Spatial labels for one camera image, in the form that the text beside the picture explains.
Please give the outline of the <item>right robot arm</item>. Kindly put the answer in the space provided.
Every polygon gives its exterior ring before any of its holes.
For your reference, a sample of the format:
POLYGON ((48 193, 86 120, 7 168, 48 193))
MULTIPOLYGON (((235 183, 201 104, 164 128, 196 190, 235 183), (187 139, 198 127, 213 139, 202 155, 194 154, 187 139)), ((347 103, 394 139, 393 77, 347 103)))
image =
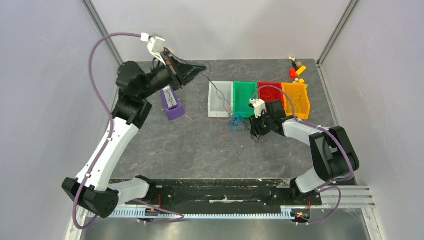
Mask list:
POLYGON ((302 204, 309 194, 336 181, 348 181, 360 168, 354 147, 341 126, 322 127, 287 116, 280 100, 265 102, 250 99, 254 114, 249 117, 251 135, 263 137, 270 132, 297 140, 310 147, 313 167, 292 179, 289 199, 302 204))

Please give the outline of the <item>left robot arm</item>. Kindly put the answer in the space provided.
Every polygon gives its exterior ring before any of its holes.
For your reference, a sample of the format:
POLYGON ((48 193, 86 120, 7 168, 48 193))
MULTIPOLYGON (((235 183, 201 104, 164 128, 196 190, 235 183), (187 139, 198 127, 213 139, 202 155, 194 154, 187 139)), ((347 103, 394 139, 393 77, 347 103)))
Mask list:
POLYGON ((168 56, 146 73, 134 61, 117 70, 118 101, 109 115, 109 127, 85 167, 75 178, 65 178, 62 189, 77 206, 100 218, 109 217, 117 206, 140 199, 152 204, 157 191, 144 177, 110 183, 124 150, 146 122, 153 105, 148 98, 165 87, 178 90, 207 70, 201 63, 168 56))

